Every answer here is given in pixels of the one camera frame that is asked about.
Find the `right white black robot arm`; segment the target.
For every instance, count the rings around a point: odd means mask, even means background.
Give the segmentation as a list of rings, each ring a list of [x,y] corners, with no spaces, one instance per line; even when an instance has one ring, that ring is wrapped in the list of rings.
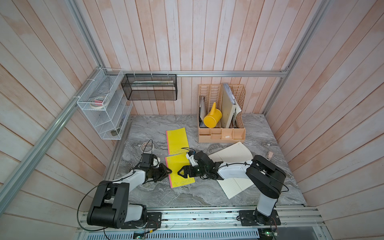
[[[185,179],[199,177],[202,180],[249,179],[261,192],[255,211],[239,213],[240,221],[252,226],[267,226],[276,220],[276,203],[283,192],[286,173],[266,158],[256,155],[253,159],[237,163],[214,162],[204,152],[189,151],[190,165],[179,169]]]

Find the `small pink eraser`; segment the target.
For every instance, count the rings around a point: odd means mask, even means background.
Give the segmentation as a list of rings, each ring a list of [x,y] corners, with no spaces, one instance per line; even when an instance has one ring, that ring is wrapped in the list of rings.
[[[271,152],[271,151],[269,151],[269,152],[267,153],[266,159],[267,159],[268,161],[270,161],[270,160],[273,158],[273,156],[274,156],[274,153]]]

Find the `cream book in organizer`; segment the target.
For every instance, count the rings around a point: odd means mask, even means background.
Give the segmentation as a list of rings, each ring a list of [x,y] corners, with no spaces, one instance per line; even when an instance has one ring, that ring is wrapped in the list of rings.
[[[222,128],[229,128],[236,110],[236,100],[232,93],[230,86],[225,83],[223,84],[223,95],[222,95]]]

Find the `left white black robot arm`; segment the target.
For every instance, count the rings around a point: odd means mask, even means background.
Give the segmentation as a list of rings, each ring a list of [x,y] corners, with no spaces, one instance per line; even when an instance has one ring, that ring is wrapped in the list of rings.
[[[143,228],[148,225],[147,207],[130,204],[129,194],[136,187],[159,182],[172,173],[154,154],[142,154],[139,163],[123,177],[102,181],[96,188],[87,215],[90,226],[114,229]]]

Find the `tape roll on shelf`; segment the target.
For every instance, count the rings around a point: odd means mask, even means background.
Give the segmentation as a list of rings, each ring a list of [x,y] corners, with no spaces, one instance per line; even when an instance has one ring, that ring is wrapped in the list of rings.
[[[110,100],[107,96],[97,96],[94,98],[91,98],[89,101],[89,105],[91,109],[94,110],[101,110],[108,106]]]

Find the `clear tape roll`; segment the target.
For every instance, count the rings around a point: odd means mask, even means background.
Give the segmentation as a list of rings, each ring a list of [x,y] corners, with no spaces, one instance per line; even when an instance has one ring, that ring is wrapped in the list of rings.
[[[141,145],[141,151],[142,153],[149,153],[151,154],[154,150],[154,144],[152,140],[149,140]]]

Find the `black mesh wall basket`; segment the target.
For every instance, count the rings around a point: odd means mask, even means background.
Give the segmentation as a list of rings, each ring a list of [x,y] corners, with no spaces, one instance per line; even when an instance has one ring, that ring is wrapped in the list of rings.
[[[121,86],[129,101],[176,101],[177,76],[174,74],[125,74]]]

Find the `papers in organizer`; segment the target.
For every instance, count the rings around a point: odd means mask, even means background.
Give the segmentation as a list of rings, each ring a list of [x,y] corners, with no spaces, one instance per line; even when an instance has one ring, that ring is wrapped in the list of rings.
[[[242,112],[242,109],[241,107],[239,106],[237,100],[235,100],[235,111],[234,111],[234,115],[233,115],[233,118],[232,118],[232,125],[233,125],[233,128],[238,128],[238,124],[237,124],[237,116],[238,114],[240,114]]]

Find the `yellow watering can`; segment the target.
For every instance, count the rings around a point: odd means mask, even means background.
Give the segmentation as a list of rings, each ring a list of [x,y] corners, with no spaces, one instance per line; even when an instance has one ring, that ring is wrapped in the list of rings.
[[[222,112],[217,109],[217,103],[214,102],[211,111],[204,117],[203,122],[207,128],[215,128],[222,118]]]

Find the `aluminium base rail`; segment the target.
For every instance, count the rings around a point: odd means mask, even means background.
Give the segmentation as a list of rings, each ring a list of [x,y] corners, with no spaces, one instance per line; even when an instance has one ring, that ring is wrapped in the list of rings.
[[[330,240],[320,212],[303,205],[278,206],[269,223],[251,221],[255,207],[150,208],[148,222],[130,229],[89,226],[75,240]]]

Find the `beige desk organizer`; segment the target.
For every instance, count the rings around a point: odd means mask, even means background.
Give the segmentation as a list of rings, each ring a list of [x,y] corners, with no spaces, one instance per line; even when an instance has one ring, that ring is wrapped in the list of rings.
[[[243,110],[246,96],[244,85],[229,85],[239,106]],[[207,128],[203,118],[211,111],[213,103],[217,103],[217,109],[221,111],[223,85],[199,85],[199,111],[198,111],[198,139],[199,143],[237,143],[244,142],[246,129],[242,121],[242,112],[237,116],[238,128],[233,128],[232,122],[229,128],[222,128],[221,120],[215,128]]]

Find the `open cream notebook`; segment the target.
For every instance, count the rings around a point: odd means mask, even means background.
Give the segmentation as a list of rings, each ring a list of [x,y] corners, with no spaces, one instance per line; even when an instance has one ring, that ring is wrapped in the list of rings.
[[[218,170],[219,185],[225,192],[228,199],[254,185],[246,175],[246,170],[252,163],[252,153],[250,150],[238,142],[223,150],[209,155],[213,162],[222,162]]]

